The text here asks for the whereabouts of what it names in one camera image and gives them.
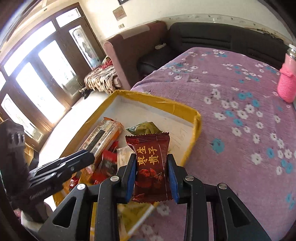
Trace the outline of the yellow cardboard tray box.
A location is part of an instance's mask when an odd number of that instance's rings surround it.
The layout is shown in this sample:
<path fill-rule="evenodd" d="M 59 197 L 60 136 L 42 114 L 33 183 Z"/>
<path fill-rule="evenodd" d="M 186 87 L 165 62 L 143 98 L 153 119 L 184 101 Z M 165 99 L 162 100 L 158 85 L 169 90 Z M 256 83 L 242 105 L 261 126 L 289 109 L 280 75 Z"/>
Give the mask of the yellow cardboard tray box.
<path fill-rule="evenodd" d="M 201 115 L 184 104 L 140 92 L 116 90 L 100 104 L 66 146 L 60 157 L 76 152 L 103 118 L 123 125 L 118 148 L 126 147 L 126 129 L 139 123 L 153 122 L 161 131 L 170 134 L 168 153 L 177 165 L 184 166 L 201 133 Z"/>

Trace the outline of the orange cracker package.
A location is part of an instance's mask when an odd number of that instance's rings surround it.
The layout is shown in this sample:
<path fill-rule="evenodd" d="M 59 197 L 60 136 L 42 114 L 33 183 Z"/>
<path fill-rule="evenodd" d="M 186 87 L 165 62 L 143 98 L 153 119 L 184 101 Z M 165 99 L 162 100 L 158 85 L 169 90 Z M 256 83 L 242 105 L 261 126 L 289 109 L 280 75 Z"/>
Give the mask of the orange cracker package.
<path fill-rule="evenodd" d="M 108 150 L 111 147 L 122 131 L 123 125 L 120 122 L 106 117 L 103 118 L 78 149 L 79 151 L 87 150 L 95 157 L 94 163 L 87 166 L 82 172 L 83 174 L 87 177 L 91 177 L 102 160 L 103 151 Z"/>

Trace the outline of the black sofa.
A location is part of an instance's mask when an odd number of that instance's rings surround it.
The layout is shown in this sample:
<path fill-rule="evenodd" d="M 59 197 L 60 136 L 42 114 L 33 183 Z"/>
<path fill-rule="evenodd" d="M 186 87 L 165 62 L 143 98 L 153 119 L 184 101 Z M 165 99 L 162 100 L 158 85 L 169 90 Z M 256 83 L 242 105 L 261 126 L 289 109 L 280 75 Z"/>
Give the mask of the black sofa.
<path fill-rule="evenodd" d="M 213 48 L 244 54 L 281 68 L 288 50 L 283 40 L 241 27 L 211 23 L 174 23 L 161 38 L 165 47 L 153 49 L 137 61 L 140 78 L 145 78 L 193 47 Z"/>

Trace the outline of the purple floral tablecloth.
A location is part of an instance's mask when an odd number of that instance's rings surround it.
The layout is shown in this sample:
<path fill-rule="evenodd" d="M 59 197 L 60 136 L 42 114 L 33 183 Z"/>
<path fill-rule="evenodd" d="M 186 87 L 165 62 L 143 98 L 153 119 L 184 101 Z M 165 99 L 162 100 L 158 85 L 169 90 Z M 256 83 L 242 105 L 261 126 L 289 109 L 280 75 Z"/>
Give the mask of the purple floral tablecloth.
<path fill-rule="evenodd" d="M 272 240 L 295 222 L 295 108 L 278 96 L 279 77 L 243 54 L 196 47 L 133 87 L 201 114 L 187 172 L 229 185 Z"/>

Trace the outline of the red jujube snack packet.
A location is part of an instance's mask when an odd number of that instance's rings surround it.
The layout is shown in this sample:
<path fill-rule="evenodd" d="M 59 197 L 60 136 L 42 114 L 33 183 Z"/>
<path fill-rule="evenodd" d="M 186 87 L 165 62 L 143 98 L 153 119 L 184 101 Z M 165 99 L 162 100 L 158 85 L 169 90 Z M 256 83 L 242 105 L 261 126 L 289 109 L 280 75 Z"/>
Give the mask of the red jujube snack packet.
<path fill-rule="evenodd" d="M 169 133 L 126 136 L 125 140 L 136 154 L 136 175 L 132 201 L 153 204 L 171 200 L 167 174 Z"/>

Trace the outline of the pink sleeved thermos bottle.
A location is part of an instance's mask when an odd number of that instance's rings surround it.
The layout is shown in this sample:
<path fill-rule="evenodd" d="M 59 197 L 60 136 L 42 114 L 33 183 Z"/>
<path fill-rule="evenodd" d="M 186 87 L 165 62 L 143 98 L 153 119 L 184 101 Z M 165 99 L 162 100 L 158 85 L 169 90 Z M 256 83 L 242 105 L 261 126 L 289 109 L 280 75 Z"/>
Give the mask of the pink sleeved thermos bottle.
<path fill-rule="evenodd" d="M 285 61 L 280 69 L 280 79 L 277 85 L 278 95 L 287 103 L 295 100 L 295 46 L 288 45 Z"/>

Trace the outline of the clear yellow cake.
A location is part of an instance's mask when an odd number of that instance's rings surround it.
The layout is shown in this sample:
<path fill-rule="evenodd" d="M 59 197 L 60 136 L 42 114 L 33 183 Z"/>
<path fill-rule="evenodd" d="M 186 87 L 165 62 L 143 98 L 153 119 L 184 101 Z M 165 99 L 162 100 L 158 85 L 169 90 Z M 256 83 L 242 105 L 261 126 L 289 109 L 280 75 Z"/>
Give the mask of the clear yellow cake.
<path fill-rule="evenodd" d="M 117 169 L 128 164 L 131 154 L 134 154 L 134 150 L 129 146 L 117 149 Z"/>

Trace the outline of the patterned blanket bench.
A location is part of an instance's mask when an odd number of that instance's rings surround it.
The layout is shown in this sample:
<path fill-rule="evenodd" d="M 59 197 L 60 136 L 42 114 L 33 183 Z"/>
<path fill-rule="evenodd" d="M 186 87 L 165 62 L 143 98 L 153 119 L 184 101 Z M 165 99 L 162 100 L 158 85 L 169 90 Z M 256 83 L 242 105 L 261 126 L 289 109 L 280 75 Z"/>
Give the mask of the patterned blanket bench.
<path fill-rule="evenodd" d="M 106 56 L 101 65 L 86 75 L 84 83 L 85 87 L 80 90 L 81 93 L 97 90 L 112 94 L 115 90 L 122 88 L 121 81 L 109 56 Z"/>

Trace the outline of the wooden framed glass door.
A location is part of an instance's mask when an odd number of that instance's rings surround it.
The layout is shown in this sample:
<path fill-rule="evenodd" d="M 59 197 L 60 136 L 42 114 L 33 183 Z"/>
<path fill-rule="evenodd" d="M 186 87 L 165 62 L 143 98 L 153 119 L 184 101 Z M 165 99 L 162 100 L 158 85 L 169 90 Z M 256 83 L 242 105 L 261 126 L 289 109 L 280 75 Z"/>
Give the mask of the wooden framed glass door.
<path fill-rule="evenodd" d="M 25 128 L 40 150 L 105 57 L 83 1 L 40 1 L 1 51 L 1 118 Z"/>

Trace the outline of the small red packet in tray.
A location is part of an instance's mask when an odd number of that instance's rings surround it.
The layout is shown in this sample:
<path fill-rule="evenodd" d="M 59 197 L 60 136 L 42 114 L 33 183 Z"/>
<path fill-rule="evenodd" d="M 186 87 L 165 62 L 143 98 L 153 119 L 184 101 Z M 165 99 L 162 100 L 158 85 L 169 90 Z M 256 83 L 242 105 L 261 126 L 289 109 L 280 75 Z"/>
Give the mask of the small red packet in tray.
<path fill-rule="evenodd" d="M 117 147 L 118 141 L 114 141 L 110 148 L 105 149 L 98 157 L 98 165 L 90 177 L 91 184 L 100 184 L 117 173 Z"/>

